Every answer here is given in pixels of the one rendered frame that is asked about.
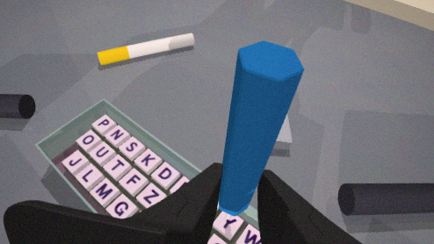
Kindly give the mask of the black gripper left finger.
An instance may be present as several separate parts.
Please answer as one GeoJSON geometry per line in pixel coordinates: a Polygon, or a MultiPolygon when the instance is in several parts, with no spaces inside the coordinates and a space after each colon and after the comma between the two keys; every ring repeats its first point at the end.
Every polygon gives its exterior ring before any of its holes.
{"type": "Polygon", "coordinates": [[[18,202],[5,211],[10,244],[207,244],[223,164],[213,163],[180,189],[125,219],[50,204],[18,202]]]}

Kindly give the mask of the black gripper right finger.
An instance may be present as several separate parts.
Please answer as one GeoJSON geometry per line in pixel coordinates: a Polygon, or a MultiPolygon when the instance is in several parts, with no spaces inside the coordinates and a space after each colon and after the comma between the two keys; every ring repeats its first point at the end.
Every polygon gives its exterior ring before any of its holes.
{"type": "Polygon", "coordinates": [[[362,244],[269,169],[257,185],[261,244],[362,244]]]}

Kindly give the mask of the small keyboard with keys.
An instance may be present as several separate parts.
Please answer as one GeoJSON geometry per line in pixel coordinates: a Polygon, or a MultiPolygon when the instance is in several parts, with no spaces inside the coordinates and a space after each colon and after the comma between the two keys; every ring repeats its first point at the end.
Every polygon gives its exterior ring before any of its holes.
{"type": "MultiPolygon", "coordinates": [[[[93,213],[125,219],[202,171],[104,98],[34,146],[93,213]]],[[[219,209],[207,244],[261,244],[257,209],[226,219],[219,209]]]]}

